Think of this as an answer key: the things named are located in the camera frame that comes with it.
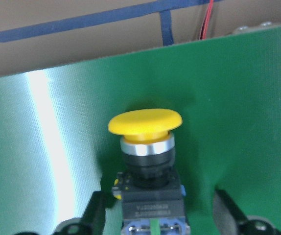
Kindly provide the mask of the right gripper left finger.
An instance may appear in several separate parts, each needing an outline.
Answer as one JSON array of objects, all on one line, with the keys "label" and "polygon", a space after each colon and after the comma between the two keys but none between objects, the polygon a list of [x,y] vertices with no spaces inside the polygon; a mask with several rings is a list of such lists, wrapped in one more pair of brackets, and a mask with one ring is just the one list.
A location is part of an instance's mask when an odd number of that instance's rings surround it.
[{"label": "right gripper left finger", "polygon": [[80,217],[61,222],[54,230],[56,235],[101,235],[106,224],[106,209],[114,203],[109,192],[94,191]]}]

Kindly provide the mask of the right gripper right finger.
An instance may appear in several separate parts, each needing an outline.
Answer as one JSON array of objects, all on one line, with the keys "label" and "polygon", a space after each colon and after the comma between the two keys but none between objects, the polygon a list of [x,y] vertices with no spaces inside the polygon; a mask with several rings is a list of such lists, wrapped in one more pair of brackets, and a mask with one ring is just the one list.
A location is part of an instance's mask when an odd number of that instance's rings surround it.
[{"label": "right gripper right finger", "polygon": [[270,222],[249,218],[223,189],[216,189],[213,197],[213,219],[221,235],[279,235]]}]

